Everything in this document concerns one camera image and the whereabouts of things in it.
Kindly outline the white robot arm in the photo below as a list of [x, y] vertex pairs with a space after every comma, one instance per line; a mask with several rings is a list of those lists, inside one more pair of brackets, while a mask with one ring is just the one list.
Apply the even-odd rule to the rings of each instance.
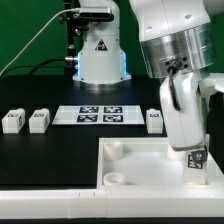
[[[160, 102], [170, 146], [187, 151], [196, 165], [208, 157], [204, 100], [224, 93], [224, 74], [210, 73], [213, 43], [209, 4], [222, 0], [129, 0], [151, 78], [162, 80]], [[130, 76], [119, 44], [120, 13], [113, 0], [79, 0], [73, 18], [84, 26], [74, 82], [88, 88], [117, 86]]]

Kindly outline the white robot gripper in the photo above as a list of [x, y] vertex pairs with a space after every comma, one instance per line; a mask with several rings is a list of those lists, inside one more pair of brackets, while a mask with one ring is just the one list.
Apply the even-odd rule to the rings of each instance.
[[195, 72], [178, 72], [174, 85], [179, 111], [173, 106], [169, 79], [166, 78], [160, 86], [160, 102], [168, 142], [175, 151], [197, 149], [191, 152], [192, 160], [203, 165], [208, 158], [207, 148], [203, 147], [207, 108], [199, 91], [198, 77]]

